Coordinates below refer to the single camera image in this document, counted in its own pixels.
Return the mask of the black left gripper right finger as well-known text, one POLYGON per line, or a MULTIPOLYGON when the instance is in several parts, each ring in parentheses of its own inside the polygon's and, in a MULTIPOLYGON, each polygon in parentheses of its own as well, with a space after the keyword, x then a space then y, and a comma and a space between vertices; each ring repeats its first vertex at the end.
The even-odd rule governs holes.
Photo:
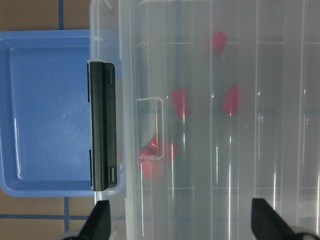
POLYGON ((302 240, 264 198, 251 202, 251 231, 257 240, 302 240))

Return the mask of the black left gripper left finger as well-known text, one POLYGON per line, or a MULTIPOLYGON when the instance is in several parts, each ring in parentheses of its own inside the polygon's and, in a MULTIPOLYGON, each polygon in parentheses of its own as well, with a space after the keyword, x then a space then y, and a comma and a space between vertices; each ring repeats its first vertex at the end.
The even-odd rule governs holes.
POLYGON ((79 240, 108 240, 111 236, 111 211, 108 200, 98 201, 81 229, 79 240))

